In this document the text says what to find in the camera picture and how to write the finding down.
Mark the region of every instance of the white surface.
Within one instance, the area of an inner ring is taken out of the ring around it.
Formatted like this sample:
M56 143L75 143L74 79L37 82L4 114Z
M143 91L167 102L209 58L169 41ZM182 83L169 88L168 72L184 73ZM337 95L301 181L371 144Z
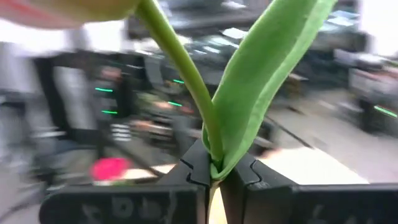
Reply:
M265 165L298 184L368 184L360 177L327 153L318 149L302 147L298 149L279 149L260 159ZM154 167L167 173L174 165ZM146 170L131 169L127 179L152 177Z
M67 30L43 30L24 27L0 19L0 41L18 44L24 56L50 56L59 51L71 51ZM85 25L90 49L120 51L124 21L96 22Z

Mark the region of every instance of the pink object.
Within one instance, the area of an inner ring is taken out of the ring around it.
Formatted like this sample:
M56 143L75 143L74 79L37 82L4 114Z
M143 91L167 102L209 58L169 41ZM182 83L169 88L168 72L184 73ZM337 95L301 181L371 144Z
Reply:
M123 158L106 158L95 162L91 175L96 181L118 180L129 169L130 163Z

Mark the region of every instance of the floor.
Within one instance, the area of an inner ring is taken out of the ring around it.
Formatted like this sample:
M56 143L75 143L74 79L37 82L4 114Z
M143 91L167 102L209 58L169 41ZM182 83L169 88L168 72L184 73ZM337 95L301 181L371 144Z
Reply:
M368 181L398 182L398 165L396 165L398 140L389 136L370 136L336 116L338 108L335 105L345 99L346 95L340 91L325 92L299 101L295 106L302 111L302 114L273 108L268 115ZM292 150L295 147L302 147L295 139L282 131L278 131L277 138L279 147ZM148 159L153 155L153 151L158 150L147 147L137 138L133 138L133 142L129 145L132 150L141 152ZM88 170L92 154L81 151L74 152L74 155L69 156L74 158L74 166L71 167L71 170ZM152 159L161 160L164 157L157 156ZM16 198L22 197L18 190L23 185L15 175L11 175L5 168L0 168L0 178L1 214L17 201ZM32 207L22 211L1 224L35 224L37 223L35 221L37 220L37 209L38 207Z

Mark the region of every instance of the wall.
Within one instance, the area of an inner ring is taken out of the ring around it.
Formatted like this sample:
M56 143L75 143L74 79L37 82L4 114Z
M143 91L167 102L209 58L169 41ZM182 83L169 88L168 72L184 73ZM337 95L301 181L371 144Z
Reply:
M359 28L372 36L368 51L391 56L398 53L398 1L360 0Z
M24 49L26 55L45 55L49 52L71 50L72 43L64 30L40 30L0 20L0 42L12 42ZM120 51L124 21L85 25L89 46L93 50Z
M18 57L19 50L15 44L0 42L0 89L35 93L40 86L30 75L33 66L26 58Z

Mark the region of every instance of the cable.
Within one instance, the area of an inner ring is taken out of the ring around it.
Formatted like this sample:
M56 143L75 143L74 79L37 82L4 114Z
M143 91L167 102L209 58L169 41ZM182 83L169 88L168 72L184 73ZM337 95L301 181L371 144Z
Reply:
M287 128L285 128L283 125L279 124L277 121L275 121L274 119L270 118L269 116L266 116L266 118L271 121L274 125L276 125L278 128L280 128L281 130L283 130L284 132L286 132L289 136L292 136L294 139L296 139L299 143L303 144L305 147L309 147L311 149L314 149L313 146L311 146L311 144L309 144L308 142L306 142L306 140L298 137L297 135L295 135L293 132L289 131Z

